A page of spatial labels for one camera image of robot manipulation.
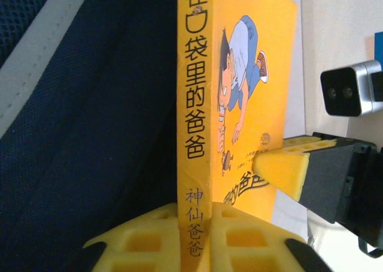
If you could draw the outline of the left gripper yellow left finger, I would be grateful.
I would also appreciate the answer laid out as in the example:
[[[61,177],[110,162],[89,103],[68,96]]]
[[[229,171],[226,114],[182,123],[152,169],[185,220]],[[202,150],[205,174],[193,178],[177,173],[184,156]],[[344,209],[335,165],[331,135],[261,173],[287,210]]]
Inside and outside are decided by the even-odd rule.
[[[177,205],[170,203],[131,219],[85,243],[106,247],[92,271],[180,271]]]

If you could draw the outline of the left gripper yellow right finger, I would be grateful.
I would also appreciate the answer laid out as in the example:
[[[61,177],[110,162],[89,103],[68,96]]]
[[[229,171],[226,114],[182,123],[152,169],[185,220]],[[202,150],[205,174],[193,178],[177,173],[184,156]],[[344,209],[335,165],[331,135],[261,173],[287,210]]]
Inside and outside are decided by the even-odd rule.
[[[306,241],[224,203],[212,204],[211,271],[329,271]]]

